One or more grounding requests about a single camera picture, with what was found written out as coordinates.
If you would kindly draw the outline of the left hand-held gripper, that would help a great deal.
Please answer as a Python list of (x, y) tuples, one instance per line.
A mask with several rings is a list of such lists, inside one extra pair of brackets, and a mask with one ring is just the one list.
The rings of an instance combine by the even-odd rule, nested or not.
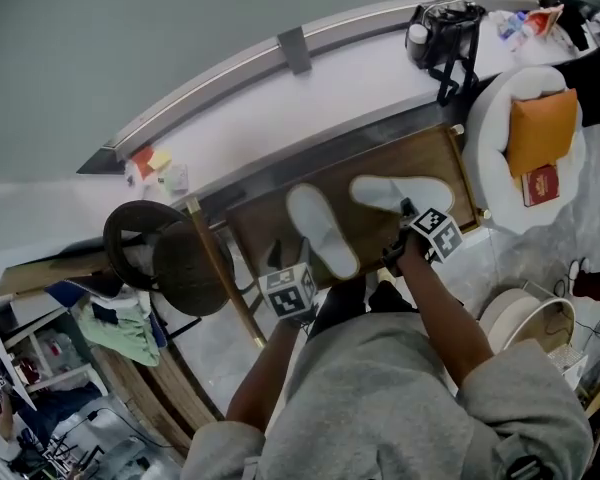
[(276, 239), (265, 254), (265, 272), (259, 287), (266, 304), (280, 320), (313, 322), (317, 287), (311, 274), (311, 244), (303, 237), (297, 264), (282, 269), (282, 244)]

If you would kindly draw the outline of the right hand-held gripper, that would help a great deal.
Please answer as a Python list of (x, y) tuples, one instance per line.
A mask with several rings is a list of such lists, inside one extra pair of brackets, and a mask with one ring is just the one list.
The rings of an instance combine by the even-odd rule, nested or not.
[(400, 202), (402, 216), (397, 239), (382, 251), (381, 261), (391, 274), (400, 274), (398, 259), (404, 255), (411, 235), (418, 236), (421, 252), (428, 264), (445, 263), (463, 244), (455, 220), (446, 213), (429, 208), (420, 213), (409, 197)]

